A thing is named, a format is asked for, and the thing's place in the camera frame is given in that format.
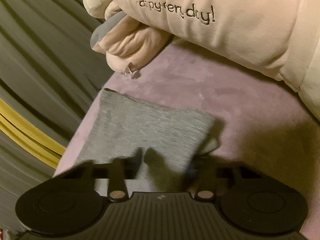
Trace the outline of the grey curtain with yellow stripe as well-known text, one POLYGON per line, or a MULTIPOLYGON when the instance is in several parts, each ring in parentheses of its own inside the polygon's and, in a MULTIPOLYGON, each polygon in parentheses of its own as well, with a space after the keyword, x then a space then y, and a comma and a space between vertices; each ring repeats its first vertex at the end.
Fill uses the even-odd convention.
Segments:
POLYGON ((111 76, 89 45, 82 0, 1 0, 1 228, 19 233, 21 194, 49 179, 111 76))

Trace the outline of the cream plush toy with embroidery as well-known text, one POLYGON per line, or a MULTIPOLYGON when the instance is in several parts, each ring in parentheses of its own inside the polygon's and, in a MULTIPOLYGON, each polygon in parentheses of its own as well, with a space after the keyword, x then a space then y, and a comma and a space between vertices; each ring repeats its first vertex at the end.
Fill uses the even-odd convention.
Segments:
POLYGON ((122 10, 295 91, 319 116, 319 0, 83 0, 105 18, 122 10))

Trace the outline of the pink bed sheet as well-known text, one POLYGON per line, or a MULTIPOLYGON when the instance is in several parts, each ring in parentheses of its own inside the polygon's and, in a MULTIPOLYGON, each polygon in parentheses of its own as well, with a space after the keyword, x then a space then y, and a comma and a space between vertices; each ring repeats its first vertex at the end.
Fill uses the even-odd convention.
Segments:
POLYGON ((285 83, 198 46, 167 46, 136 79, 113 74, 105 87, 215 117, 218 160, 243 161, 299 191, 309 213, 301 229, 319 239, 319 122, 285 83))

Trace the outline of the grey knit pants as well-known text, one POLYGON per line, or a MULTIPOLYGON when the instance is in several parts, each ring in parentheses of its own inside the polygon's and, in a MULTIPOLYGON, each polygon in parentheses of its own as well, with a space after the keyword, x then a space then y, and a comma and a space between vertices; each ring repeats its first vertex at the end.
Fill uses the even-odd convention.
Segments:
POLYGON ((99 111, 76 163, 110 163, 142 150, 129 193, 172 192, 181 187, 192 158, 218 148, 215 118, 192 109, 173 109, 105 89, 99 111))

